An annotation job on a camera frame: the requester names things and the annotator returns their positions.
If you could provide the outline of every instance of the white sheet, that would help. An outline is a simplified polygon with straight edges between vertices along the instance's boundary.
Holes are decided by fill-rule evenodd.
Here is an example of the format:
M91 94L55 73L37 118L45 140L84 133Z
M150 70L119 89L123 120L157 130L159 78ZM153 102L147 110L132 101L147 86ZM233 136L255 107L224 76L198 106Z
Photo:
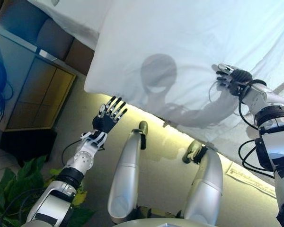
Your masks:
M91 49L112 0L28 0L48 14L67 33Z
M270 77L284 53L284 0L115 0L105 17L85 90L178 124L203 141L234 127L237 98L216 86L213 64Z

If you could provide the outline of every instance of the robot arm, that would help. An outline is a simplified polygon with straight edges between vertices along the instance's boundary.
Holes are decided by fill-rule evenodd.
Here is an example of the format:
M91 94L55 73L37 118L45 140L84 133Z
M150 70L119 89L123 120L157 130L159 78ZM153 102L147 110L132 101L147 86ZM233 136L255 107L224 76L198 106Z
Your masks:
M115 110L121 98L116 102L114 100L115 97L106 105L101 105L98 115L93 120L94 130L82 135L82 143L77 148L75 156L69 159L60 174L32 207L23 227L67 225L72 214L71 202L85 173L93 166L94 155L105 143L109 131L127 111L122 110L125 103Z
M253 80L249 72L224 64L218 67L220 84L239 96L254 117L259 133L255 139L257 156L265 170L274 172L277 219L284 227L284 98L268 89L265 82Z

